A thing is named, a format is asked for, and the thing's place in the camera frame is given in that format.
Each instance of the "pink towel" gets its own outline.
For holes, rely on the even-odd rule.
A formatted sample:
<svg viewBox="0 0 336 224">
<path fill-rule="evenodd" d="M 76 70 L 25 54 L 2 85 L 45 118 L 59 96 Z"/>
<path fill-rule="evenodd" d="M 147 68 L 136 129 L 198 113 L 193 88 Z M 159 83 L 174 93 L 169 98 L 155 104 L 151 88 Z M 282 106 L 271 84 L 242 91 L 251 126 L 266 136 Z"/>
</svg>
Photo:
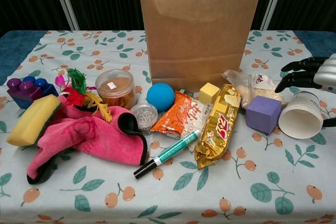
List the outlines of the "pink towel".
<svg viewBox="0 0 336 224">
<path fill-rule="evenodd" d="M 74 106 L 64 106 L 66 99 L 59 98 L 62 106 L 39 139 L 39 150 L 27 167 L 30 184 L 39 181 L 52 157 L 70 147 L 121 164 L 144 164 L 147 142 L 138 132 L 137 121 L 129 110 L 109 107 L 113 118 L 107 123 L 100 112 L 92 115 L 92 112 L 80 111 Z"/>
</svg>

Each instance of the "yellow sponge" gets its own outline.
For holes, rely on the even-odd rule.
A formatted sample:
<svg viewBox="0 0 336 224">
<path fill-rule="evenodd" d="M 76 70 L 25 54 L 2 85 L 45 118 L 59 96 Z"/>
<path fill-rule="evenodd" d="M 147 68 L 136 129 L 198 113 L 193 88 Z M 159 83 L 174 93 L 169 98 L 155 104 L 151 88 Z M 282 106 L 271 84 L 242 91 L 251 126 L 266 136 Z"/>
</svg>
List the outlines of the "yellow sponge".
<svg viewBox="0 0 336 224">
<path fill-rule="evenodd" d="M 15 125 L 7 138 L 7 143 L 16 146 L 34 144 L 43 134 L 60 104 L 59 99 L 53 94 L 35 100 Z"/>
<path fill-rule="evenodd" d="M 204 104 L 214 103 L 219 93 L 219 88 L 211 83 L 204 85 L 199 91 L 199 101 Z"/>
</svg>

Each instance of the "marker cap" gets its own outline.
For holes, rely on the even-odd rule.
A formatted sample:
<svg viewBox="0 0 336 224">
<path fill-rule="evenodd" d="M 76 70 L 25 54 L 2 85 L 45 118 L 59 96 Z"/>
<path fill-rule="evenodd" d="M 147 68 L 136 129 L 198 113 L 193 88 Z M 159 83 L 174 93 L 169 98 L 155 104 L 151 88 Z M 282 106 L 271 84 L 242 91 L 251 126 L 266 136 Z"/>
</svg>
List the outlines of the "marker cap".
<svg viewBox="0 0 336 224">
<path fill-rule="evenodd" d="M 143 175 L 145 175 L 146 173 L 150 172 L 151 170 L 153 170 L 154 168 L 156 168 L 158 165 L 154 162 L 154 160 L 150 160 L 148 161 L 146 164 L 144 164 L 143 166 L 141 166 L 138 170 L 136 170 L 133 174 L 135 176 L 136 179 L 141 178 Z"/>
</svg>

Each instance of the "red feather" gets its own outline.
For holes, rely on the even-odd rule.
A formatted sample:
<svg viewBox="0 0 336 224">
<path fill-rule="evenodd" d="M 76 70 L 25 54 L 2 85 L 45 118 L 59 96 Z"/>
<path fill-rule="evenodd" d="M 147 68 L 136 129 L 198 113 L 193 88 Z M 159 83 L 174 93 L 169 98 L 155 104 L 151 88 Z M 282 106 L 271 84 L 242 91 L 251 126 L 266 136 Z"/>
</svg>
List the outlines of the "red feather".
<svg viewBox="0 0 336 224">
<path fill-rule="evenodd" d="M 65 88 L 63 92 L 70 93 L 67 97 L 67 103 L 66 105 L 78 105 L 78 106 L 83 106 L 83 100 L 85 98 L 84 94 L 80 94 L 77 90 L 72 89 L 72 88 Z"/>
</svg>

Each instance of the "brown paper bag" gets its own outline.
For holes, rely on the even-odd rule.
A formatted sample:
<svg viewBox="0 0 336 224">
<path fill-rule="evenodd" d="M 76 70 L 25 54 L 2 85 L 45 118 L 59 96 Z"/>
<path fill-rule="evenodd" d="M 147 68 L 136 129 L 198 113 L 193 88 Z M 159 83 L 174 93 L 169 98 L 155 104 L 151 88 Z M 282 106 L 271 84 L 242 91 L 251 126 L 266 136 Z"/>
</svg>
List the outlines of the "brown paper bag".
<svg viewBox="0 0 336 224">
<path fill-rule="evenodd" d="M 237 70 L 258 0 L 141 0 L 152 82 L 198 91 Z"/>
</svg>

